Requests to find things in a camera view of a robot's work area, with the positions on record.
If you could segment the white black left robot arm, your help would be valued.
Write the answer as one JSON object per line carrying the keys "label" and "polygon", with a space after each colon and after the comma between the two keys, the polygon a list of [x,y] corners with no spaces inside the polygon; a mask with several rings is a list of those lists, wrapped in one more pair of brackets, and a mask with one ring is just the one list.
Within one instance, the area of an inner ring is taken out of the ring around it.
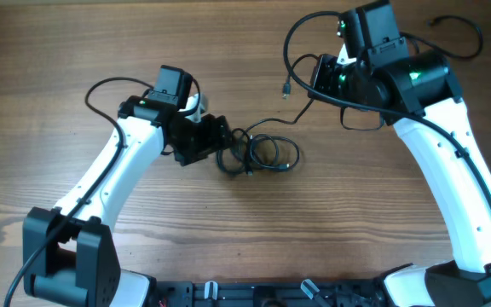
{"label": "white black left robot arm", "polygon": [[165,155],[182,166],[228,148],[223,116],[206,112],[198,81],[162,66],[155,84],[130,96],[110,119],[111,138],[80,181],[50,210],[32,208],[23,222],[23,266],[9,287],[65,306],[161,306],[157,281],[122,269],[113,230],[125,202],[147,168]]}

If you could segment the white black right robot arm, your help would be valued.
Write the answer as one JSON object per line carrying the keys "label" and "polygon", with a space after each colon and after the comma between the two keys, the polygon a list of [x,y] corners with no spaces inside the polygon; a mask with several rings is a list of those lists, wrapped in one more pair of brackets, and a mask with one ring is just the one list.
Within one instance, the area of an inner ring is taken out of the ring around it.
{"label": "white black right robot arm", "polygon": [[339,55],[323,55],[309,96],[342,109],[376,111],[419,164],[446,224],[453,259],[408,264],[378,280],[381,304],[491,305],[491,174],[471,131],[448,53],[411,55],[391,5],[377,1],[338,15]]}

